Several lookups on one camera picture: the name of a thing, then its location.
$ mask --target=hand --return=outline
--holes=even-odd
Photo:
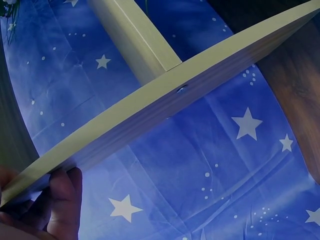
[[[0,167],[1,188],[16,175]],[[67,173],[57,170],[36,201],[29,200],[0,212],[0,240],[77,240],[81,201],[80,169],[73,168]]]

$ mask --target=metal screw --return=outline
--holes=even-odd
[[[184,86],[180,87],[176,92],[178,94],[181,94],[187,90],[187,87],[188,87],[188,85],[184,85]]]

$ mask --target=wooden shelf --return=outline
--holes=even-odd
[[[86,170],[256,63],[320,10],[312,0],[208,48],[119,101],[25,169],[2,192],[4,205],[44,186],[47,173],[79,166]]]

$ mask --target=blue backdrop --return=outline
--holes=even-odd
[[[232,35],[205,0],[148,5],[183,61]],[[8,69],[41,155],[139,88],[84,0],[25,0],[12,28]],[[85,172],[81,214],[81,240],[318,240],[320,188],[253,65]]]

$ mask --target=white star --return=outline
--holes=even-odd
[[[288,134],[285,135],[285,139],[280,139],[279,141],[283,144],[282,152],[287,149],[291,152],[291,144],[294,141],[289,139]]]
[[[8,31],[11,31],[13,27],[17,26],[16,21],[9,23]]]
[[[305,221],[305,223],[315,222],[320,226],[320,208],[318,208],[317,211],[306,210],[306,212],[309,214],[309,218]]]
[[[96,59],[96,61],[99,63],[96,69],[99,69],[101,67],[104,67],[107,69],[107,63],[111,61],[111,59],[106,58],[106,56],[103,54],[101,58]]]
[[[132,214],[143,211],[143,209],[132,206],[130,201],[130,194],[126,196],[122,201],[117,201],[109,198],[110,202],[114,206],[113,212],[110,214],[111,217],[122,216],[129,223],[131,223]]]
[[[78,0],[66,0],[64,2],[64,4],[67,4],[67,3],[71,3],[72,4],[72,7],[74,7],[76,4],[77,4]]]
[[[258,119],[254,119],[251,116],[249,107],[246,108],[243,117],[232,117],[233,121],[239,125],[239,132],[236,139],[242,138],[245,135],[250,135],[255,140],[257,140],[256,128],[263,122]]]

